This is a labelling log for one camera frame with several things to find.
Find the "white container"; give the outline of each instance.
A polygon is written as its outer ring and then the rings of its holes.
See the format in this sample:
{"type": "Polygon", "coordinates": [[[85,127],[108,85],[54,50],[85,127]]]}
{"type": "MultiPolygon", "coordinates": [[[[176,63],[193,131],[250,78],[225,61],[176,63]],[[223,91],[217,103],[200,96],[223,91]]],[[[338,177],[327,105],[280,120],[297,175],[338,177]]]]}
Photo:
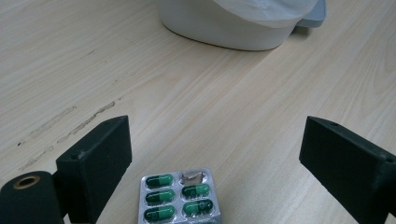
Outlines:
{"type": "Polygon", "coordinates": [[[271,28],[245,21],[212,0],[157,0],[156,3],[160,18],[169,30],[224,48],[273,49],[282,44],[295,27],[294,24],[271,28]]]}

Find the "brass ring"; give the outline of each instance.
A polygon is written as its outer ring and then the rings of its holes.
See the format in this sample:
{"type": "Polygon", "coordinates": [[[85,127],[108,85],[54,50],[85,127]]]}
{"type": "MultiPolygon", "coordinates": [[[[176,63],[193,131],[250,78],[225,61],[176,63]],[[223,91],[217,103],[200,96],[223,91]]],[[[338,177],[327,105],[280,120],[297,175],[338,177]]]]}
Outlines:
{"type": "Polygon", "coordinates": [[[14,189],[27,189],[35,185],[38,181],[40,181],[39,175],[28,175],[14,184],[14,189]]]}

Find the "capsule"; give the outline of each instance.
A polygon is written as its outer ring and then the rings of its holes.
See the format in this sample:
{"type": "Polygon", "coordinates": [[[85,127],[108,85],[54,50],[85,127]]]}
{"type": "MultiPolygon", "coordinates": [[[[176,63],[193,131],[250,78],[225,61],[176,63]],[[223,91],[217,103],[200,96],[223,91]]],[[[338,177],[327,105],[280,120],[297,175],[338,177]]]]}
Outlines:
{"type": "Polygon", "coordinates": [[[175,215],[176,209],[172,205],[150,208],[145,211],[145,219],[151,222],[170,219],[175,215]]]}
{"type": "Polygon", "coordinates": [[[207,184],[191,185],[184,187],[181,194],[188,199],[204,197],[209,194],[210,187],[207,184]]]}
{"type": "Polygon", "coordinates": [[[175,198],[175,192],[172,189],[165,189],[151,192],[146,195],[146,202],[148,205],[170,203],[175,198]]]}
{"type": "Polygon", "coordinates": [[[212,208],[213,203],[208,199],[185,203],[183,205],[183,211],[187,217],[196,217],[202,214],[208,214],[212,208]]]}
{"type": "Polygon", "coordinates": [[[172,185],[172,175],[155,175],[146,179],[146,185],[149,189],[158,189],[172,185]]]}

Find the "wood grain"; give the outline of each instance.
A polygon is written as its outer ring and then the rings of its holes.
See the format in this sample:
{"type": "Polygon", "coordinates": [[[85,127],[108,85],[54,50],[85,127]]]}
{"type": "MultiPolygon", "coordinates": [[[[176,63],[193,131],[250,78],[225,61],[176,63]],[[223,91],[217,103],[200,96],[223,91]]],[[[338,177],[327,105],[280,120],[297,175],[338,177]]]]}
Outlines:
{"type": "MultiPolygon", "coordinates": [[[[308,115],[396,154],[396,3],[328,1],[277,49],[176,35],[150,0],[0,1],[0,186],[128,115],[134,161],[98,223],[136,223],[144,175],[208,167],[224,223],[355,223],[298,161],[308,115]]],[[[389,216],[387,223],[396,223],[389,216]]]]}

